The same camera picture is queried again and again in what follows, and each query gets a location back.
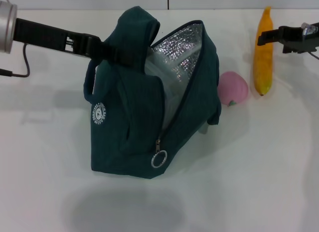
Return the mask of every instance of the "white table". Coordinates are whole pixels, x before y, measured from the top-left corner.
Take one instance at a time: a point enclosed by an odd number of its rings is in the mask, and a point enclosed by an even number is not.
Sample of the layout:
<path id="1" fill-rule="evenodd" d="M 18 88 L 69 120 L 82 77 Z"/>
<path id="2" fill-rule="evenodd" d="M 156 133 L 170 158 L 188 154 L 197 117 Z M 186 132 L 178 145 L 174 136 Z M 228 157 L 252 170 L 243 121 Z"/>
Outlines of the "white table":
<path id="1" fill-rule="evenodd" d="M 102 39 L 123 11 L 19 11 L 21 18 Z M 261 10 L 155 10 L 157 39 L 204 21 L 220 72 L 250 83 Z M 319 10 L 273 10 L 274 27 L 319 21 Z M 264 97 L 223 107 L 153 180 L 90 170 L 89 59 L 27 47 L 28 79 L 0 78 L 1 232 L 318 232 L 319 61 L 281 53 Z M 0 67 L 25 73 L 22 44 Z"/>

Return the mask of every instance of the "circular logo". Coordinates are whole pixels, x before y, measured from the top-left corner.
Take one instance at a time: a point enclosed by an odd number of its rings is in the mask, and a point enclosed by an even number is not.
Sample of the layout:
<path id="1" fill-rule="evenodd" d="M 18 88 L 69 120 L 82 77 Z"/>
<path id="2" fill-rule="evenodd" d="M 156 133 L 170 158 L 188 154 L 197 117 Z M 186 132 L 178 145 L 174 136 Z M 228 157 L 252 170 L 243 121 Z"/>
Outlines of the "circular logo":
<path id="1" fill-rule="evenodd" d="M 94 123 L 97 125 L 100 125 L 104 121 L 106 109 L 103 103 L 98 103 L 94 106 L 92 116 Z"/>

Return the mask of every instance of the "metal cylinder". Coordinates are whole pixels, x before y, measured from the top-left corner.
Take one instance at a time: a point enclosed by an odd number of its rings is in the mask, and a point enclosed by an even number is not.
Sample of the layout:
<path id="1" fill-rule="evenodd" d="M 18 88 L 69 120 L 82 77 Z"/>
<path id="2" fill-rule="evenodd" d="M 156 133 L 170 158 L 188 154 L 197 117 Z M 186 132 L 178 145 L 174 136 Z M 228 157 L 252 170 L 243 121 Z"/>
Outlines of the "metal cylinder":
<path id="1" fill-rule="evenodd" d="M 16 12 L 15 4 L 0 1 L 0 52 L 11 52 Z"/>

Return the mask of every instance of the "teal lunch bag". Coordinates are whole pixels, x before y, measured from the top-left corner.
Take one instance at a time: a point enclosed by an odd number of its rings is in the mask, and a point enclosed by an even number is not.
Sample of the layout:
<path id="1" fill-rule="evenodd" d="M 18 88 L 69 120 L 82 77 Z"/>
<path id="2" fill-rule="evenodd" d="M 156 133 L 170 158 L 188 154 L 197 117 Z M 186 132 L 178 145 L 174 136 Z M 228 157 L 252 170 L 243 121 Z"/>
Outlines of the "teal lunch bag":
<path id="1" fill-rule="evenodd" d="M 159 28 L 149 13 L 131 8 L 104 43 L 132 57 L 114 51 L 112 62 L 89 63 L 84 96 L 92 104 L 93 171 L 151 179 L 206 121 L 218 123 L 219 62 L 203 22 L 151 46 Z"/>

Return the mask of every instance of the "zipper pull ring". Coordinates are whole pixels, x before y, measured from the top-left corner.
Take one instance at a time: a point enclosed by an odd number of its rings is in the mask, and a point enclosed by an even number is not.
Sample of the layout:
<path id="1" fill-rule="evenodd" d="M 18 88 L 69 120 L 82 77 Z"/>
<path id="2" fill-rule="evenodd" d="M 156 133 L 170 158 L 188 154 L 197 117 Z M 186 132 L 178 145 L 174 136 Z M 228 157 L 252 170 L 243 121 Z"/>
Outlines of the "zipper pull ring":
<path id="1" fill-rule="evenodd" d="M 161 166 L 165 163 L 165 161 L 166 161 L 166 159 L 167 159 L 167 152 L 166 152 L 165 150 L 160 150 L 160 138 L 158 138 L 158 139 L 156 140 L 155 145 L 156 145 L 156 150 L 155 150 L 155 155 L 153 156 L 152 161 L 151 161 L 151 166 L 152 166 L 153 168 L 159 168 L 159 167 L 161 167 Z M 161 154 L 161 153 L 164 153 L 164 159 L 163 159 L 163 161 L 162 161 L 158 166 L 155 166 L 155 165 L 154 165 L 154 160 L 155 160 L 156 156 L 157 156 L 158 154 Z"/>

